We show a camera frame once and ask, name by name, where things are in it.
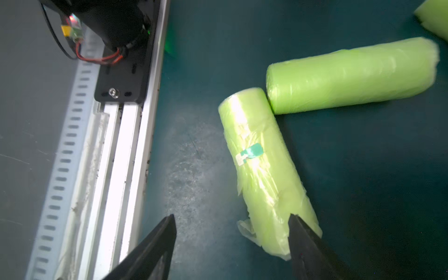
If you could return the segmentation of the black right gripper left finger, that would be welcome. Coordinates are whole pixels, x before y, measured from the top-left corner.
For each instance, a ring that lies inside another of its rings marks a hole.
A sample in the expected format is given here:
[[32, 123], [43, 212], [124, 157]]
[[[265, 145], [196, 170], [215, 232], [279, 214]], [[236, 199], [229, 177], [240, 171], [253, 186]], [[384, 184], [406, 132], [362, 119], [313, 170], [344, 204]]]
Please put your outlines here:
[[167, 280], [177, 237], [175, 216], [164, 217], [105, 280]]

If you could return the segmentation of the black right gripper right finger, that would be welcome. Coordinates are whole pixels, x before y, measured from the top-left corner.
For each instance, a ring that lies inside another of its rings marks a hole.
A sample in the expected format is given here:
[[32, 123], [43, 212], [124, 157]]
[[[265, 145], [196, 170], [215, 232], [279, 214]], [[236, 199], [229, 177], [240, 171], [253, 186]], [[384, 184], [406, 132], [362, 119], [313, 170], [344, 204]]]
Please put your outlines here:
[[290, 215], [289, 249], [297, 280], [345, 280], [345, 265], [298, 215]]

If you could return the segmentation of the green trash bag roll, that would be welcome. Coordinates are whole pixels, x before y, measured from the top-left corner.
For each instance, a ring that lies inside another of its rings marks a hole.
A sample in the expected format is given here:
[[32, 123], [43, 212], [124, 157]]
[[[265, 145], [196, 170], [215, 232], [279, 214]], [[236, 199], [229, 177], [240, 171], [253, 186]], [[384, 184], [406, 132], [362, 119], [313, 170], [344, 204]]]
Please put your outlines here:
[[218, 112], [248, 211], [238, 229], [266, 253], [288, 261], [290, 215], [300, 216], [318, 237], [323, 231], [266, 94], [259, 87], [240, 91], [226, 98]]
[[414, 15], [425, 29], [448, 41], [448, 0], [426, 0]]
[[275, 114], [409, 98], [434, 84], [438, 62], [424, 37], [292, 59], [268, 67], [268, 98]]

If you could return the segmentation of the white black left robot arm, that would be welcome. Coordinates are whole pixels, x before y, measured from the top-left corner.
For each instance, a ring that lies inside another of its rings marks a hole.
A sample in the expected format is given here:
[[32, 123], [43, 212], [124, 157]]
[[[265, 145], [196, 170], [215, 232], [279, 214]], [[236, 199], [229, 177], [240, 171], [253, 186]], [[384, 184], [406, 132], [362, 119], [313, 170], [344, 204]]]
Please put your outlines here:
[[76, 16], [95, 32], [109, 49], [135, 49], [148, 38], [157, 1], [86, 0], [41, 1], [61, 16]]

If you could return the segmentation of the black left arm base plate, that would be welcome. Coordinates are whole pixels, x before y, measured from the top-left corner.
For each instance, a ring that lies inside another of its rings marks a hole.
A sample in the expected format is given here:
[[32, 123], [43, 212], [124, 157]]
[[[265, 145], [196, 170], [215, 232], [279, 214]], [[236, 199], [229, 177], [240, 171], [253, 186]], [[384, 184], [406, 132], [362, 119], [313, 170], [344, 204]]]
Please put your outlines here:
[[145, 16], [143, 34], [121, 61], [100, 67], [94, 93], [97, 102], [140, 105], [147, 96], [161, 1], [141, 1], [139, 8]]

